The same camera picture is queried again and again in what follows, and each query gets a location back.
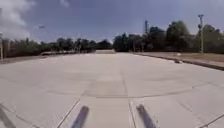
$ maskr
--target pavement joint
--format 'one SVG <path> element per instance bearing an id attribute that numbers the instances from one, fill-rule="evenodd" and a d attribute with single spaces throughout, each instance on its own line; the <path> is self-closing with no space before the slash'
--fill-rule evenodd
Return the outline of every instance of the pavement joint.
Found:
<path id="1" fill-rule="evenodd" d="M 82 93 L 82 95 L 78 98 L 78 100 L 75 102 L 75 104 L 72 106 L 72 108 L 68 111 L 68 113 L 65 115 L 65 117 L 62 119 L 62 121 L 59 123 L 59 125 L 57 126 L 57 128 L 60 128 L 62 126 L 62 124 L 64 123 L 64 121 L 68 118 L 68 116 L 71 114 L 71 112 L 75 109 L 75 107 L 77 106 L 77 104 L 80 102 L 81 98 L 84 97 L 86 95 L 86 92 L 89 90 L 89 88 L 91 87 L 92 84 L 89 85 L 88 88 L 86 88 L 86 90 Z"/>
<path id="2" fill-rule="evenodd" d="M 216 121 L 220 120 L 220 119 L 223 118 L 223 117 L 224 117 L 224 114 L 222 114 L 221 116 L 215 118 L 215 119 L 212 120 L 211 122 L 209 122 L 209 123 L 207 123 L 207 124 L 205 124 L 205 125 L 203 125 L 203 126 L 201 126 L 201 127 L 199 127 L 199 128 L 206 128 L 206 127 L 208 127 L 209 125 L 215 123 Z"/>
<path id="3" fill-rule="evenodd" d="M 176 102 L 182 106 L 185 110 L 187 110 L 188 112 L 190 112 L 196 119 L 198 119 L 202 124 L 205 124 L 205 122 L 203 122 L 197 115 L 195 115 L 195 113 L 190 109 L 188 108 L 186 105 L 184 105 L 183 103 L 179 102 L 178 100 L 176 100 Z"/>
<path id="4" fill-rule="evenodd" d="M 144 95 L 144 96 L 118 96 L 118 95 L 92 95 L 92 94 L 86 94 L 86 97 L 94 97 L 94 98 L 99 98 L 99 99 L 138 99 L 138 98 L 153 98 L 153 97 L 162 97 L 162 96 L 170 96 L 170 95 L 179 95 L 182 93 L 188 93 L 194 89 L 206 86 L 207 84 L 199 84 L 192 86 L 191 89 L 186 89 L 182 91 L 177 91 L 177 92 L 169 92 L 169 93 L 164 93 L 164 94 L 157 94 L 157 95 Z"/>
<path id="5" fill-rule="evenodd" d="M 31 125 L 32 127 L 34 128 L 41 128 L 40 126 L 37 126 L 36 124 L 33 124 L 31 121 L 28 121 L 27 119 L 21 117 L 20 115 L 16 114 L 16 112 L 13 112 L 11 110 L 9 110 L 7 107 L 5 107 L 4 105 L 0 104 L 0 107 L 4 110 L 6 110 L 7 112 L 9 113 L 12 113 L 17 119 L 19 119 L 20 121 L 28 124 L 28 125 Z"/>
<path id="6" fill-rule="evenodd" d="M 76 107 L 76 105 L 79 103 L 79 101 L 81 100 L 81 97 L 73 104 L 72 108 L 68 111 L 68 113 L 65 115 L 65 117 L 62 119 L 62 121 L 60 121 L 59 125 L 57 126 L 57 128 L 60 128 L 61 125 L 64 123 L 64 121 L 67 119 L 67 117 L 70 115 L 70 113 L 72 112 L 72 110 Z"/>

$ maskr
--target pole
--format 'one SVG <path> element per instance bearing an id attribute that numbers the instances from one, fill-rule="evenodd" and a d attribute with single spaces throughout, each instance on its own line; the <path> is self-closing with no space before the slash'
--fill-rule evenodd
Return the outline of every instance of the pole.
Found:
<path id="1" fill-rule="evenodd" d="M 2 8 L 0 8 L 0 26 L 2 26 Z M 3 42 L 2 42 L 3 33 L 0 32 L 0 50 L 1 50 L 1 61 L 3 61 Z"/>
<path id="2" fill-rule="evenodd" d="M 0 33 L 0 45 L 1 45 L 1 61 L 3 61 L 3 42 L 2 42 L 2 33 Z"/>
<path id="3" fill-rule="evenodd" d="M 201 53 L 204 53 L 203 16 L 204 16 L 203 14 L 198 15 L 200 19 L 199 29 L 201 35 Z"/>

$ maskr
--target treeline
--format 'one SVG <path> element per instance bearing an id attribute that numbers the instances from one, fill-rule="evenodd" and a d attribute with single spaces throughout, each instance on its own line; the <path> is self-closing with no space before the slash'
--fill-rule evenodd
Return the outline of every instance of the treeline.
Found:
<path id="1" fill-rule="evenodd" d="M 205 25 L 204 52 L 224 54 L 224 33 L 211 25 Z M 43 53 L 67 54 L 90 53 L 101 49 L 114 49 L 117 52 L 199 52 L 201 50 L 200 31 L 190 34 L 183 21 L 172 22 L 167 30 L 159 27 L 146 27 L 142 35 L 122 34 L 116 36 L 113 45 L 108 40 L 59 38 L 55 42 L 40 42 L 3 39 L 5 57 L 35 56 Z"/>
<path id="2" fill-rule="evenodd" d="M 55 42 L 35 42 L 29 40 L 3 39 L 4 57 L 36 56 L 40 54 L 67 54 L 90 53 L 98 49 L 112 49 L 108 40 L 96 42 L 94 40 L 81 39 L 73 41 L 71 38 L 59 38 Z"/>
<path id="3" fill-rule="evenodd" d="M 203 27 L 204 52 L 224 53 L 224 33 L 211 25 Z M 122 34 L 114 39 L 117 52 L 199 52 L 200 31 L 190 34 L 183 21 L 172 22 L 167 30 L 151 27 L 143 35 Z"/>

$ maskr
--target cloud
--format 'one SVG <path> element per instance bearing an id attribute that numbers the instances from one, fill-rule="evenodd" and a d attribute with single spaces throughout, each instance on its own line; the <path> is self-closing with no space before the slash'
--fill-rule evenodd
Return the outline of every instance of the cloud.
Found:
<path id="1" fill-rule="evenodd" d="M 34 6 L 33 0 L 0 0 L 0 32 L 6 38 L 30 37 L 22 14 Z"/>
<path id="2" fill-rule="evenodd" d="M 69 2 L 67 0 L 60 0 L 60 4 L 64 7 L 68 7 L 69 6 Z"/>

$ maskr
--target paved plaza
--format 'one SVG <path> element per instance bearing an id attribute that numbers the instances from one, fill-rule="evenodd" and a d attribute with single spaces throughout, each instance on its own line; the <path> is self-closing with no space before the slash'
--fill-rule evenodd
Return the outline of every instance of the paved plaza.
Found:
<path id="1" fill-rule="evenodd" d="M 82 54 L 0 65 L 0 128 L 223 128 L 224 72 L 132 54 Z"/>

